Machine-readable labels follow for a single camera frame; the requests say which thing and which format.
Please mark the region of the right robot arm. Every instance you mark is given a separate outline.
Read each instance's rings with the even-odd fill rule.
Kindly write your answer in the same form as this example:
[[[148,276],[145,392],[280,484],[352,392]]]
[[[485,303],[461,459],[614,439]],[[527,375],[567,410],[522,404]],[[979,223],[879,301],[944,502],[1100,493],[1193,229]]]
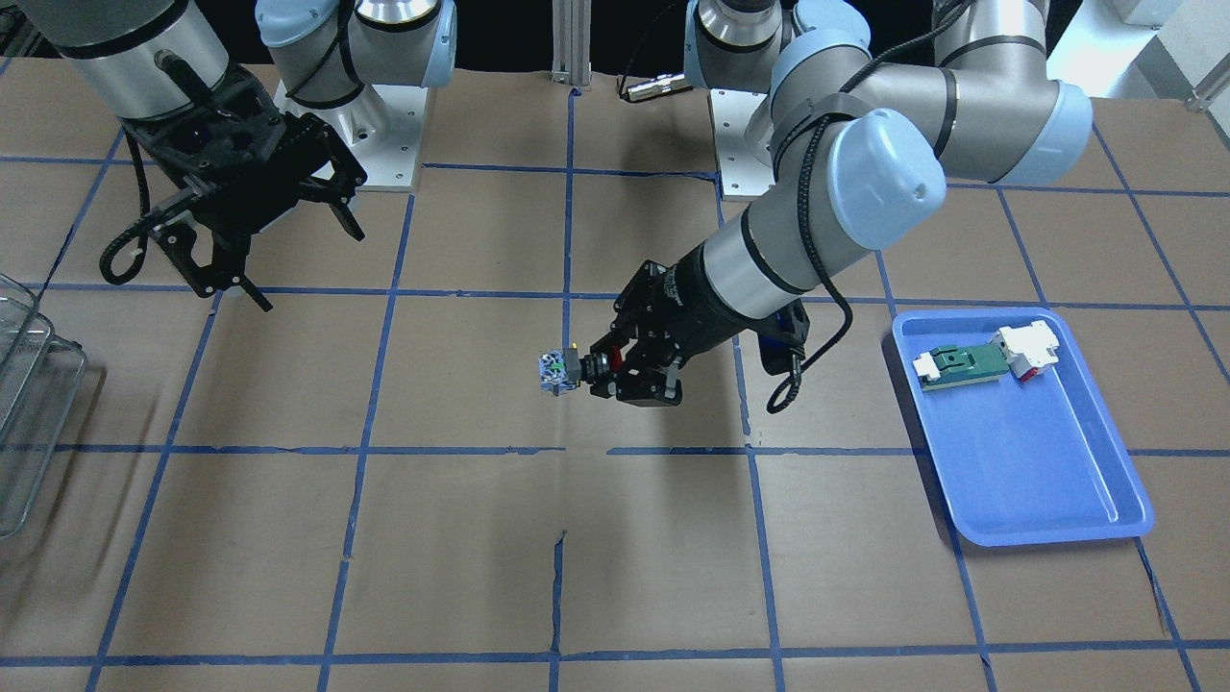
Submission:
[[[260,39],[280,70],[271,93],[229,57],[193,1],[22,1],[18,9],[105,100],[132,157],[150,155],[177,192],[119,234],[100,258],[109,284],[137,277],[111,263],[155,242],[199,297],[247,277],[251,241],[300,202],[328,206],[344,234],[360,189],[415,184],[430,88],[449,84],[453,1],[260,1]]]

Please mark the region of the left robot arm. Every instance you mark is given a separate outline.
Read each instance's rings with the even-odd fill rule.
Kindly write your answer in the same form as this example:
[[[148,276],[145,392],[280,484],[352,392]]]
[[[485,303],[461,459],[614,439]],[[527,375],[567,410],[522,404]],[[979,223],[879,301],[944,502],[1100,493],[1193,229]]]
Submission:
[[[926,34],[873,53],[847,1],[691,1],[685,73],[764,93],[772,188],[676,263],[643,262],[606,336],[568,379],[638,407],[681,403],[681,368],[756,332],[788,407],[847,334],[835,277],[935,214],[947,181],[1041,186],[1066,175],[1093,104],[1048,77],[1046,1],[934,1]]]

